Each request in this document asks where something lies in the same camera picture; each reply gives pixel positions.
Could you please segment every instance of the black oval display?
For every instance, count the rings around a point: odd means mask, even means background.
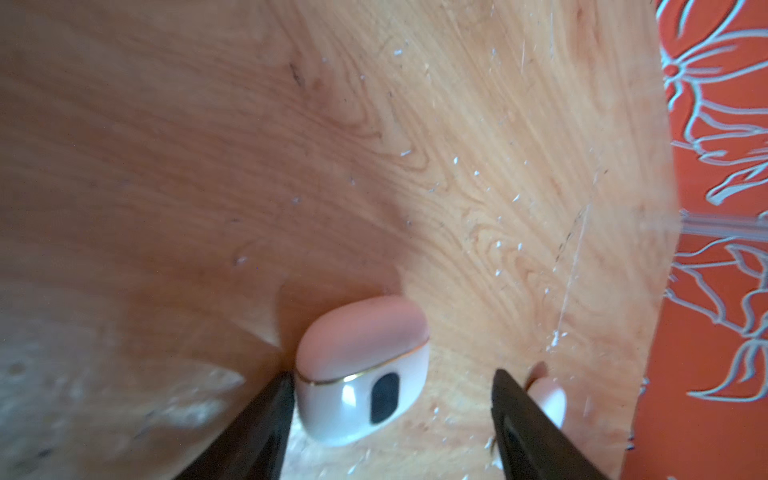
[[[397,410],[400,397],[400,377],[397,373],[387,373],[376,380],[371,391],[371,423],[373,425],[387,420]]]

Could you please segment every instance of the gold band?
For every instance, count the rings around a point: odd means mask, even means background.
[[[406,356],[414,353],[416,350],[421,349],[427,343],[429,343],[429,338],[424,343],[422,343],[421,345],[417,346],[416,348],[411,349],[408,352],[401,353],[400,355],[396,356],[393,359],[389,359],[389,360],[386,360],[385,362],[381,362],[381,363],[379,363],[377,365],[371,366],[371,367],[363,370],[362,372],[352,373],[352,374],[347,375],[347,376],[339,377],[338,379],[310,380],[310,379],[306,378],[304,375],[302,375],[301,372],[299,371],[299,369],[296,369],[295,372],[296,372],[296,376],[299,377],[299,380],[301,380],[304,383],[309,383],[312,386],[331,385],[332,383],[338,383],[338,382],[352,382],[354,379],[358,379],[359,377],[367,374],[368,372],[372,372],[373,370],[378,369],[379,367],[383,367],[384,365],[388,365],[388,364],[390,364],[392,362],[396,362],[397,360],[400,360],[401,358],[406,357]]]

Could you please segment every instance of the white line drawing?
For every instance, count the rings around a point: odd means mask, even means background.
[[[736,237],[720,238],[709,242],[706,246],[695,252],[680,252],[675,255],[675,257],[690,259],[700,255],[717,244],[727,243],[724,249],[733,258],[732,260],[709,263],[681,263],[674,261],[672,263],[674,269],[693,277],[701,291],[704,292],[714,304],[714,310],[709,310],[696,303],[681,299],[675,294],[671,287],[667,288],[665,292],[665,296],[672,302],[705,315],[715,325],[725,326],[741,335],[744,339],[741,347],[739,347],[733,357],[733,361],[730,364],[730,369],[728,370],[725,380],[721,384],[712,389],[688,392],[689,396],[702,400],[715,402],[754,402],[768,396],[768,339],[762,338],[763,334],[768,331],[768,310],[764,312],[758,320],[752,305],[752,298],[760,294],[768,293],[768,253],[750,245],[737,243],[735,240]],[[747,261],[745,260],[746,256],[751,257],[753,265],[755,262],[758,263],[760,269],[756,270],[747,264]],[[725,303],[714,289],[707,284],[701,273],[701,270],[722,266],[735,266],[741,272],[745,273],[747,276],[751,276],[756,281],[755,288],[746,293],[741,300],[741,309],[744,314],[743,325],[728,320]],[[755,362],[758,353],[763,355],[764,365],[763,381],[758,391],[749,397],[721,395],[720,392],[734,382],[742,383],[755,376]],[[741,369],[743,369],[744,374],[741,378],[737,379],[737,375]]]
[[[656,19],[659,21],[665,15],[665,10],[670,0],[663,0],[656,11]],[[739,48],[737,43],[747,38],[768,38],[768,28],[752,28],[747,30],[727,31],[733,20],[742,11],[746,0],[735,0],[723,21],[704,40],[688,48],[685,52],[672,58],[664,46],[661,47],[661,67],[664,71],[664,88],[674,87],[674,93],[667,104],[669,111],[675,108],[677,100],[690,90],[694,98],[693,110],[686,121],[683,131],[685,141],[673,141],[672,145],[695,151],[699,161],[709,165],[721,167],[733,167],[741,164],[750,164],[741,170],[732,171],[725,179],[709,189],[705,195],[708,202],[713,205],[721,205],[728,197],[739,192],[768,184],[768,147],[754,148],[743,156],[732,158],[727,150],[713,149],[707,142],[731,139],[757,137],[766,135],[768,144],[768,127],[754,124],[728,124],[713,118],[717,114],[731,115],[766,115],[765,124],[768,125],[768,108],[737,108],[711,101],[703,95],[703,85],[731,80],[754,73],[768,67],[768,60],[764,57],[751,65],[741,69],[723,73],[722,67],[697,67],[696,63],[706,58],[720,54],[728,54]],[[687,0],[680,19],[677,23],[677,37],[684,32],[691,10],[698,5],[696,0]],[[694,126],[700,122],[712,127],[720,133],[695,135]]]

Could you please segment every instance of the wooden surface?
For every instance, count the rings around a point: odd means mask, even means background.
[[[492,375],[540,361],[618,474],[677,235],[648,2],[2,0],[0,38],[1,477],[167,478],[382,293],[423,394],[294,422],[284,478],[501,478]]]

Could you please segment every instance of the wood grain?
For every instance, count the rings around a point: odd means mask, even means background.
[[[0,12],[0,476],[170,477],[383,293],[424,393],[346,448],[294,422],[284,478],[501,478],[492,375],[539,361],[617,476],[677,236],[652,5]]]

